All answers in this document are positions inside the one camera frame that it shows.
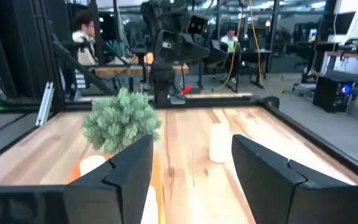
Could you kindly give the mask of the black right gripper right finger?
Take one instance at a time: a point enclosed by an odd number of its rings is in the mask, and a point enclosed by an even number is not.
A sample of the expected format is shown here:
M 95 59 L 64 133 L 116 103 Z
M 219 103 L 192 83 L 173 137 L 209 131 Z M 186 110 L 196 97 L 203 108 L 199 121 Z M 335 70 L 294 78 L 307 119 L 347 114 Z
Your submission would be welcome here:
M 256 223 L 358 223 L 358 186 L 238 134 L 232 138 L 232 156 Z

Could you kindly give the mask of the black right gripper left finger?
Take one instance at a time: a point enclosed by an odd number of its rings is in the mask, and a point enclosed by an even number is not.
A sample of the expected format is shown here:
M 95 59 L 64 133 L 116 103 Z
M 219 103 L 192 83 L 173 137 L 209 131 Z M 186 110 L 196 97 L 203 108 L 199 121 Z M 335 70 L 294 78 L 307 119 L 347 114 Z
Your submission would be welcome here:
M 153 137 L 145 135 L 71 182 L 63 194 L 67 223 L 140 223 L 150 184 L 153 152 Z

